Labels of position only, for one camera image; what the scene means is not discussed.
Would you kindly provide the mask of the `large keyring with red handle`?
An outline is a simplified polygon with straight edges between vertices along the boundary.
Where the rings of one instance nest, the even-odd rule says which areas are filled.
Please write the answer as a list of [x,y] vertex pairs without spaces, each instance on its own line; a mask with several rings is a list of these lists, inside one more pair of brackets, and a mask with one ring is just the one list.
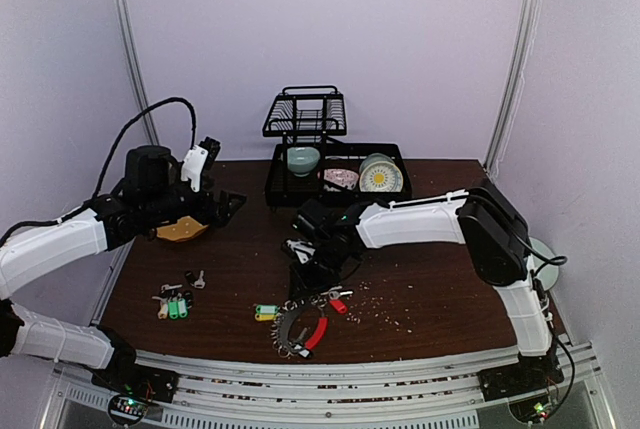
[[309,360],[328,330],[331,312],[346,315],[346,301],[354,293],[352,289],[335,286],[280,305],[257,304],[254,319],[270,324],[272,347],[280,358]]

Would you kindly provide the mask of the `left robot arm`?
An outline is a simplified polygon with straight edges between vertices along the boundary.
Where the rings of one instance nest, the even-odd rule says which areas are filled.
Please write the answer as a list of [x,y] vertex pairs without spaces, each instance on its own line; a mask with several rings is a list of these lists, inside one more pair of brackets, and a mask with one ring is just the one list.
[[163,146],[128,152],[125,175],[115,188],[53,221],[25,222],[1,239],[1,354],[27,355],[76,364],[95,385],[137,400],[169,402],[177,376],[137,363],[135,349],[102,325],[78,326],[30,311],[12,295],[27,284],[72,262],[112,251],[138,236],[190,217],[203,226],[223,227],[246,198],[215,194],[208,172],[220,144],[205,138],[183,161]]

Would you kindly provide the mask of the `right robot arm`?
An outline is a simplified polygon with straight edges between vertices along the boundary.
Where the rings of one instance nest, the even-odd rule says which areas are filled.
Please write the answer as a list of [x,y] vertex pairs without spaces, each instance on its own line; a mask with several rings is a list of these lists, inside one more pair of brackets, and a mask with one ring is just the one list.
[[468,250],[477,276],[501,298],[516,335],[518,360],[479,374],[487,400],[563,382],[547,292],[538,275],[566,263],[531,244],[528,225],[488,179],[445,195],[387,202],[357,202],[342,212],[317,200],[293,220],[300,239],[282,249],[293,260],[292,296],[324,292],[343,281],[342,266],[368,249],[418,243],[457,243]]

